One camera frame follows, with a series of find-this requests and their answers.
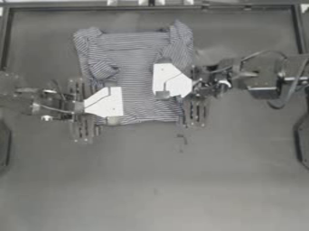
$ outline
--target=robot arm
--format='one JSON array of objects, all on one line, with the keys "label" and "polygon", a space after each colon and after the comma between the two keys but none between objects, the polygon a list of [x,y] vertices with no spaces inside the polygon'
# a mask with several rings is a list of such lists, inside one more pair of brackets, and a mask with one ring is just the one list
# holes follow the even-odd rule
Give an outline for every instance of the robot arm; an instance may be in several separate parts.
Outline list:
[{"label": "robot arm", "polygon": [[[266,100],[274,109],[281,109],[293,93],[303,89],[309,106],[309,54],[286,56],[279,51],[261,51],[242,59],[224,59],[215,66],[191,67],[190,75],[184,75],[171,63],[156,65],[154,93],[158,99],[182,98],[186,126],[204,126],[206,99],[222,96],[232,88]],[[307,114],[294,127],[294,137],[298,159],[309,168]]]},{"label": "robot arm", "polygon": [[123,116],[120,87],[95,89],[84,79],[71,79],[68,93],[64,93],[57,83],[56,89],[18,86],[18,77],[4,72],[0,82],[0,107],[38,116],[44,121],[67,121],[76,143],[91,143],[100,134],[101,126],[95,123],[97,116],[105,119],[107,125],[113,118]]}]

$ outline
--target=cable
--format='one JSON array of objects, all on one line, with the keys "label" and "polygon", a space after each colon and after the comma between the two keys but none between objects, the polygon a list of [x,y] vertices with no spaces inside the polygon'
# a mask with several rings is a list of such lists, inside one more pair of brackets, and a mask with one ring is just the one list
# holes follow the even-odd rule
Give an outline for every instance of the cable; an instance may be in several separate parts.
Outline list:
[{"label": "cable", "polygon": [[283,106],[289,102],[290,97],[291,97],[293,93],[295,92],[297,84],[299,82],[299,78],[302,76],[302,73],[303,73],[303,70],[305,70],[307,63],[309,63],[309,59],[306,58],[302,62],[302,66],[298,69],[298,72],[297,72],[295,78],[291,82],[290,89],[289,89],[289,92],[287,92],[285,99],[279,100],[281,102],[278,103],[278,105],[275,105],[274,102],[270,102],[270,101],[266,102],[271,108],[281,109],[281,108],[283,108]]},{"label": "cable", "polygon": [[56,111],[56,112],[64,113],[64,114],[73,114],[73,111],[61,110],[61,109],[57,109],[57,108],[55,108],[55,107],[49,107],[49,106],[47,106],[47,105],[41,105],[41,104],[37,104],[37,103],[33,103],[33,104],[34,104],[36,106],[40,106],[40,107],[42,107],[42,108],[51,110],[51,111]]},{"label": "cable", "polygon": [[[258,51],[258,52],[250,54],[248,56],[246,56],[244,58],[240,59],[240,62],[244,62],[244,61],[250,60],[251,58],[255,58],[255,57],[258,57],[258,56],[261,56],[261,55],[263,55],[266,53],[275,53],[279,57],[282,57],[283,60],[287,58],[285,53],[281,52],[281,51],[265,50],[265,51]],[[222,69],[216,69],[216,70],[210,71],[210,74],[220,73],[220,72],[223,72],[223,71],[226,71],[226,70],[228,70],[231,68],[232,68],[232,65],[228,65]]]}]

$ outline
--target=gray table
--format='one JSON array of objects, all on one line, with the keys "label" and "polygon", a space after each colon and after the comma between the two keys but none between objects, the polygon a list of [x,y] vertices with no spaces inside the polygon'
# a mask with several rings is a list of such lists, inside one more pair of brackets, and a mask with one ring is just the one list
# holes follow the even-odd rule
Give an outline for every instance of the gray table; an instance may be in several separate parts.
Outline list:
[{"label": "gray table", "polygon": [[[295,53],[290,13],[20,13],[8,69],[42,87],[79,76],[71,34],[152,30],[180,19],[202,61],[263,49]],[[232,91],[211,104],[207,127],[105,128],[92,146],[69,141],[61,123],[5,112],[12,166],[0,179],[1,231],[305,230],[309,172],[295,161],[291,127],[302,96],[281,111]]]}]

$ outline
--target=metal frame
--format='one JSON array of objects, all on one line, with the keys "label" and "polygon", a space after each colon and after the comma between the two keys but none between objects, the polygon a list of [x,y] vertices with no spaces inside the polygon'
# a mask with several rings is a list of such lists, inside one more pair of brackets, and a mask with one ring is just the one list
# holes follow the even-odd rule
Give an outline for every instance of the metal frame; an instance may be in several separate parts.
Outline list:
[{"label": "metal frame", "polygon": [[200,0],[194,2],[194,5],[160,5],[152,6],[154,1],[148,0],[148,6],[132,5],[124,6],[125,2],[121,2],[119,6],[107,6],[107,1],[103,2],[57,2],[57,3],[2,3],[0,6],[4,7],[1,31],[0,31],[0,70],[6,69],[6,52],[9,49],[10,40],[10,27],[13,13],[17,11],[141,11],[141,10],[188,10],[188,9],[202,9],[210,12],[215,11],[277,11],[277,10],[290,10],[291,22],[294,27],[294,36],[297,42],[297,48],[299,53],[307,52],[305,31],[302,27],[302,12],[299,4],[214,4],[208,2],[200,2]]}]

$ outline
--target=striped shirt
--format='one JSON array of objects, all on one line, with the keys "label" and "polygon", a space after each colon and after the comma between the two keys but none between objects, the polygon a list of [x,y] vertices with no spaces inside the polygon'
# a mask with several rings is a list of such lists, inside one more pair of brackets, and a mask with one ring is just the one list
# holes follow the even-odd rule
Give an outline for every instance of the striped shirt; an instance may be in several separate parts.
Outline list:
[{"label": "striped shirt", "polygon": [[191,29],[179,21],[158,32],[103,33],[92,27],[73,34],[73,42],[83,77],[93,85],[115,81],[121,87],[124,115],[120,124],[178,121],[182,108],[176,99],[155,99],[152,67],[159,60],[168,59],[182,72],[190,71]]}]

